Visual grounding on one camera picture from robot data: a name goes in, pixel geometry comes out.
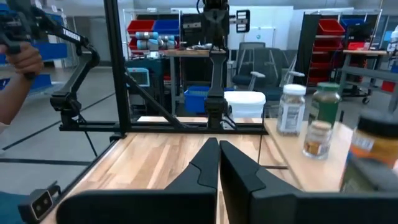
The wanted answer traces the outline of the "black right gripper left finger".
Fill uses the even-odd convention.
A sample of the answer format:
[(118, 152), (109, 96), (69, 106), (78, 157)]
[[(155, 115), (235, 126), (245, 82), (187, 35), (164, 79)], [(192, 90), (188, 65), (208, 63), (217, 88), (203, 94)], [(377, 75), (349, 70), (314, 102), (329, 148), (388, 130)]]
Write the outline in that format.
[(220, 145), (209, 138), (163, 190), (91, 190), (64, 200), (57, 224), (215, 224)]

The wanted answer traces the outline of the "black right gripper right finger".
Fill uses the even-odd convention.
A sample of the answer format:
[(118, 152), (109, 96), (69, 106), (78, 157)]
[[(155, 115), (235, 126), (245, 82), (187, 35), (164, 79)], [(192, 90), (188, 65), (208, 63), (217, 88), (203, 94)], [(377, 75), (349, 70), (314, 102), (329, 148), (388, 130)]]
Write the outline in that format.
[(304, 192), (230, 142), (220, 148), (229, 224), (398, 224), (398, 193)]

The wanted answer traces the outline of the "small cork-lid spice jar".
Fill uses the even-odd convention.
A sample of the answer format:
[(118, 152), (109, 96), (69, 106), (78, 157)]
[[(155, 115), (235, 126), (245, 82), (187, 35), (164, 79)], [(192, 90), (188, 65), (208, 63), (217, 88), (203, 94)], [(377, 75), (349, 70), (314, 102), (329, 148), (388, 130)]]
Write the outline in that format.
[(313, 159), (326, 159), (330, 149), (332, 125), (326, 121), (312, 121), (307, 128), (303, 153)]

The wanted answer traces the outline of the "white-lid bagel seasoning jar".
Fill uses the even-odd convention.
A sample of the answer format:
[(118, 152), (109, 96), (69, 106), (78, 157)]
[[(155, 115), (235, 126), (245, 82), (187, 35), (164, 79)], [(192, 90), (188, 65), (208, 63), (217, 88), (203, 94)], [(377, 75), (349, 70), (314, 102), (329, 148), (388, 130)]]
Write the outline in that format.
[(284, 85), (277, 117), (277, 131), (281, 135), (300, 134), (305, 112), (306, 90), (303, 85)]

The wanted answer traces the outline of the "green-lid oregano jar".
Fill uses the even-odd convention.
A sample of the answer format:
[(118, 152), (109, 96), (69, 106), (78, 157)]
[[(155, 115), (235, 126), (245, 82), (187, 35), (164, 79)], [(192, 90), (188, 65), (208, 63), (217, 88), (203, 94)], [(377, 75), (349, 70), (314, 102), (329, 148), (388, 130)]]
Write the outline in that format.
[(334, 126), (338, 105), (341, 101), (339, 89), (340, 85), (337, 83), (318, 83), (310, 104), (309, 124), (313, 121), (324, 121)]

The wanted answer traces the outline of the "orange black-lid spice bottle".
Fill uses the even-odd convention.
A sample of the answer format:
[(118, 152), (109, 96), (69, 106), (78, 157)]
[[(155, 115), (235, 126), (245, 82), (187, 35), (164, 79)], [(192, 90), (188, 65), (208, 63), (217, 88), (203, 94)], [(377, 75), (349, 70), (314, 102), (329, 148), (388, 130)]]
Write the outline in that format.
[(377, 160), (393, 169), (398, 161), (398, 118), (377, 111), (364, 111), (351, 137), (350, 153)]

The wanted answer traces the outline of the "person's forearm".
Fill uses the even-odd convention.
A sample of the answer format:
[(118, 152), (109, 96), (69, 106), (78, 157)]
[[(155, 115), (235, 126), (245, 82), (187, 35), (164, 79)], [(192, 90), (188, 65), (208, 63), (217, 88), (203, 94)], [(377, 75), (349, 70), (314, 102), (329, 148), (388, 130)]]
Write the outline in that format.
[(30, 92), (31, 84), (32, 80), (26, 79), (24, 75), (16, 75), (0, 91), (0, 123), (12, 123)]

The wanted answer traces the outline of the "grey office chair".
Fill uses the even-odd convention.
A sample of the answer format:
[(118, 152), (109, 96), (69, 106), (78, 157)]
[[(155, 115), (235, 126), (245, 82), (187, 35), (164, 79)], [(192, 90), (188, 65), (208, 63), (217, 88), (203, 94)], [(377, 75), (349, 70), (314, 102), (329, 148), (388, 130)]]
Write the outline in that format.
[(234, 89), (245, 89), (249, 86), (254, 67), (254, 50), (266, 47), (265, 42), (241, 42), (236, 58), (236, 71), (232, 78)]
[(251, 72), (250, 90), (261, 92), (266, 102), (279, 101), (283, 86), (291, 83), (293, 77), (304, 74), (294, 70), (295, 57), (291, 64), (286, 61), (285, 53), (278, 48), (254, 49), (254, 62)]

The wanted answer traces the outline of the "white cabinet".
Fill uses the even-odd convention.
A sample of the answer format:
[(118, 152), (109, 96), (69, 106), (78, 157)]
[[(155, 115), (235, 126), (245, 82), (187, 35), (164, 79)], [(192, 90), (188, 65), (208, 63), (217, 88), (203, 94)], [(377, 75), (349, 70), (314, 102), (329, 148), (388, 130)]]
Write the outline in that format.
[(237, 33), (236, 25), (230, 25), (229, 49), (238, 50), (241, 42), (265, 42), (266, 47), (287, 49), (292, 6), (231, 6), (229, 12), (235, 16), (240, 10), (250, 10), (250, 30)]

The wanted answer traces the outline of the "blue plastic crate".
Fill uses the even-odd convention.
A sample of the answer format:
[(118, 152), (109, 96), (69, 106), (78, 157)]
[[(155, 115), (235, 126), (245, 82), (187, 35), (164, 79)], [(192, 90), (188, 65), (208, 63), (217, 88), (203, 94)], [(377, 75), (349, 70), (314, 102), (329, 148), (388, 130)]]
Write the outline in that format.
[(207, 114), (210, 118), (221, 119), (228, 110), (228, 103), (224, 92), (233, 91), (225, 88), (224, 91), (211, 89), (208, 86), (191, 86), (184, 93), (185, 109), (195, 114)]

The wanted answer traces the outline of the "red storage bin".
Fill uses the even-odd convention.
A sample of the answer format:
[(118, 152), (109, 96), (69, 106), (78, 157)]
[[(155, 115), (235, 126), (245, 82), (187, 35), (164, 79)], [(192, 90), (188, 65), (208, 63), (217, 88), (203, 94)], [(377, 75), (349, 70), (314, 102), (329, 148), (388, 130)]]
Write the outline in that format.
[(336, 19), (320, 19), (318, 21), (318, 35), (343, 35), (345, 29)]
[(136, 32), (152, 32), (155, 20), (132, 20), (128, 27), (128, 34), (135, 34)]

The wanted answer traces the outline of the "white plastic bin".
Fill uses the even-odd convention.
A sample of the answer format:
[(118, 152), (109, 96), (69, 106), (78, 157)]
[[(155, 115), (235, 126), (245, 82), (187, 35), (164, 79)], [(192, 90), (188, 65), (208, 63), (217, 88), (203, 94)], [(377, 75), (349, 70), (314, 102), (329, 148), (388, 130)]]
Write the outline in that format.
[(224, 98), (232, 109), (233, 118), (261, 118), (266, 96), (256, 91), (226, 91)]

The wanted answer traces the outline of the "light blue screen device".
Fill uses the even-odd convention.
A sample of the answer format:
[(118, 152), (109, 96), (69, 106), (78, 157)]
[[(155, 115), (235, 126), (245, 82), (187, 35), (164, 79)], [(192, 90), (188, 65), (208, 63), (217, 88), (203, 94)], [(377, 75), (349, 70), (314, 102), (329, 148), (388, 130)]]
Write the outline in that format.
[(128, 68), (130, 76), (135, 79), (136, 83), (141, 87), (150, 87), (149, 70), (146, 68)]

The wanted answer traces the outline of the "person's leg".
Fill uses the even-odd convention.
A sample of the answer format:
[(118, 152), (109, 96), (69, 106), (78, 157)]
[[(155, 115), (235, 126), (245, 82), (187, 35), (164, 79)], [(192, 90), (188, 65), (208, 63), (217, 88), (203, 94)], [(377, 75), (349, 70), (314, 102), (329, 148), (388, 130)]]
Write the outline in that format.
[(26, 195), (0, 192), (0, 224), (24, 224), (18, 205), (26, 198)]

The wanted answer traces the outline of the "black aluminium table frame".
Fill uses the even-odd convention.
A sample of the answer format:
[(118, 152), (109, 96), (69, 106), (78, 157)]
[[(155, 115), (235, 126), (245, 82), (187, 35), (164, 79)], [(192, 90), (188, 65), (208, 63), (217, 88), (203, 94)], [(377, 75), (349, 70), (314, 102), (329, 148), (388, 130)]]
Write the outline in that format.
[(193, 159), (207, 134), (128, 133), (126, 89), (121, 83), (124, 57), (116, 0), (104, 0), (119, 120), (123, 137), (104, 151), (62, 197), (87, 190), (154, 190), (166, 187)]

